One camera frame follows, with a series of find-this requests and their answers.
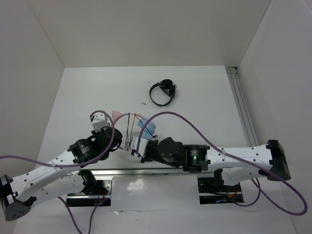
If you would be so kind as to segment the pink blue cat-ear headphones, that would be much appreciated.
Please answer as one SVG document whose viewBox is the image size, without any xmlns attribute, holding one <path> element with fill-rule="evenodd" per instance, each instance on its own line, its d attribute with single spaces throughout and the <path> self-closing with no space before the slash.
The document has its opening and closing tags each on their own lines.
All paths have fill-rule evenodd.
<svg viewBox="0 0 312 234">
<path fill-rule="evenodd" d="M 127 118 L 126 130 L 124 132 L 125 137 L 123 140 L 124 144 L 120 145 L 118 149 L 125 150 L 125 151 L 130 150 L 131 139 L 132 137 L 135 136 L 134 125 L 136 121 L 137 121 L 137 125 L 139 126 L 139 128 L 143 130 L 142 138 L 147 139 L 147 140 L 154 140 L 158 138 L 158 136 L 156 135 L 156 125 L 152 121 L 149 122 L 146 125 L 146 127 L 143 127 L 144 124 L 147 122 L 148 118 L 137 113 L 130 113 L 130 112 L 121 113 L 115 110 L 112 111 L 112 119 L 113 119 L 114 124 L 116 124 L 123 117 Z"/>
</svg>

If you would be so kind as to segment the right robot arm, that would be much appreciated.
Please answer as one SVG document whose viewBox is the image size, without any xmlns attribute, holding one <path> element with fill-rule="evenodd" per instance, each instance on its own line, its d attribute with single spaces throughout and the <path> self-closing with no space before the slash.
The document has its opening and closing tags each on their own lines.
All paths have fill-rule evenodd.
<svg viewBox="0 0 312 234">
<path fill-rule="evenodd" d="M 218 148 L 185 145 L 171 137 L 162 141 L 137 139 L 134 151 L 142 163 L 155 161 L 189 173 L 210 174 L 218 191 L 258 177 L 269 181 L 291 179 L 284 149 L 277 140 L 254 147 Z"/>
</svg>

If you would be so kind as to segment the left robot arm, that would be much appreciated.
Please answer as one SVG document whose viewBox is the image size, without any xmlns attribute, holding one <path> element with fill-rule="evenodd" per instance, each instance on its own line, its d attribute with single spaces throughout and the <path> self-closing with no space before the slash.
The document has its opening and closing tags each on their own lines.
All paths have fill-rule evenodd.
<svg viewBox="0 0 312 234">
<path fill-rule="evenodd" d="M 99 188 L 93 173 L 85 169 L 91 163 L 106 160 L 122 143 L 122 133 L 111 127 L 92 131 L 61 155 L 20 176 L 0 177 L 0 204 L 6 221 L 17 220 L 35 206 L 70 193 L 92 194 Z"/>
</svg>

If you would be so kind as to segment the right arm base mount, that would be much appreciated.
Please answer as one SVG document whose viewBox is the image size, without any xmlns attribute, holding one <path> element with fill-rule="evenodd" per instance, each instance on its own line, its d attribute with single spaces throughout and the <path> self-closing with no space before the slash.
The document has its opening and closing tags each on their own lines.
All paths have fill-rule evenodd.
<svg viewBox="0 0 312 234">
<path fill-rule="evenodd" d="M 240 184 L 234 186 L 221 185 L 217 187 L 211 177 L 198 177 L 199 203 L 204 204 L 225 204 L 235 202 L 243 203 L 243 194 Z"/>
</svg>

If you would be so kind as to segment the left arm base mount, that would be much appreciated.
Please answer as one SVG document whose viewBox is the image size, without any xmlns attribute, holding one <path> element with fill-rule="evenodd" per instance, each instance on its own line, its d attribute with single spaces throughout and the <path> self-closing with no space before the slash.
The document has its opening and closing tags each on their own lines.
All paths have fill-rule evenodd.
<svg viewBox="0 0 312 234">
<path fill-rule="evenodd" d="M 111 176 L 96 177 L 97 186 L 89 194 L 71 193 L 66 197 L 66 203 L 69 207 L 100 207 L 111 206 L 111 193 L 113 178 Z"/>
</svg>

